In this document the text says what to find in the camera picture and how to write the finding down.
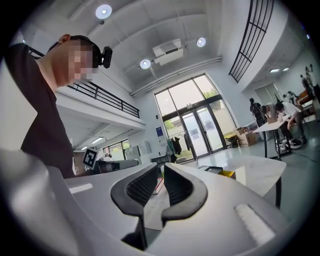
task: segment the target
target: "air conditioner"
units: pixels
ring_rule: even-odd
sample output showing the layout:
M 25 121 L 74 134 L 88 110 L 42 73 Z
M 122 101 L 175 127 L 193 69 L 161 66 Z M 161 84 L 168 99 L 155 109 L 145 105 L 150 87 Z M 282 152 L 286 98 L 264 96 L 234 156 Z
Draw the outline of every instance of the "air conditioner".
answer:
M 184 50 L 181 47 L 180 39 L 162 43 L 156 47 L 153 47 L 152 49 L 156 56 L 156 59 L 154 59 L 154 63 L 159 63 L 161 66 L 177 60 L 184 55 Z

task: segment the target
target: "cardboard box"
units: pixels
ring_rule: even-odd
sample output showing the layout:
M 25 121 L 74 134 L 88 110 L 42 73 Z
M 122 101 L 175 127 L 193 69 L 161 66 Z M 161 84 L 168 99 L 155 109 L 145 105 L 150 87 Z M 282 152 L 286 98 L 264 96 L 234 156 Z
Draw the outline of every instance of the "cardboard box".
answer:
M 278 119 L 276 117 L 270 117 L 268 118 L 266 121 L 268 122 L 268 124 L 273 124 L 277 121 Z
M 240 136 L 245 133 L 245 128 L 243 127 L 237 128 L 236 130 L 234 130 L 234 133 L 235 135 Z
M 251 146 L 256 143 L 256 135 L 251 131 L 245 134 L 237 136 L 239 145 L 241 146 Z

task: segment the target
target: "dark t-shirt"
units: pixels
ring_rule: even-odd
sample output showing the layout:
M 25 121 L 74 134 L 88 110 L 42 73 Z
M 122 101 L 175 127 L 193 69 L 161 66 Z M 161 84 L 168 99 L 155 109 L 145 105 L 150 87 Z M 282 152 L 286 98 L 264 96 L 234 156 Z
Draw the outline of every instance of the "dark t-shirt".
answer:
M 21 149 L 38 157 L 46 166 L 57 167 L 65 179 L 74 177 L 73 149 L 57 110 L 57 98 L 30 56 L 28 46 L 24 43 L 11 46 L 5 62 L 22 94 L 37 112 Z
M 250 112 L 252 112 L 255 116 L 255 118 L 261 117 L 261 111 L 260 111 L 261 105 L 257 102 L 253 103 L 253 105 L 250 106 Z

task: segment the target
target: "ear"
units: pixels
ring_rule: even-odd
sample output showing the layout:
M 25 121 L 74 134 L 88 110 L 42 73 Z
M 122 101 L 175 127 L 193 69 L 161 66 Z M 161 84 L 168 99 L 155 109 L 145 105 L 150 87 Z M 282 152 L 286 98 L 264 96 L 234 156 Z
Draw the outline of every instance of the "ear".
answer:
M 61 45 L 61 44 L 65 43 L 65 42 L 69 41 L 69 40 L 70 40 L 70 37 L 71 37 L 71 36 L 70 36 L 69 34 L 64 34 L 63 36 L 61 36 L 61 37 L 59 38 L 58 44 Z

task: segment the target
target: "yellow box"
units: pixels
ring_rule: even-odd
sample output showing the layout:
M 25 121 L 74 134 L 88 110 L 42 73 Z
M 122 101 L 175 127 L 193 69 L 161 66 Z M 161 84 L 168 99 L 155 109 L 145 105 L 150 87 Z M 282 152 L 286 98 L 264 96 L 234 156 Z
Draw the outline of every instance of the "yellow box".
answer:
M 236 172 L 235 171 L 229 171 L 229 170 L 222 170 L 218 173 L 219 175 L 229 177 L 231 179 L 236 179 Z

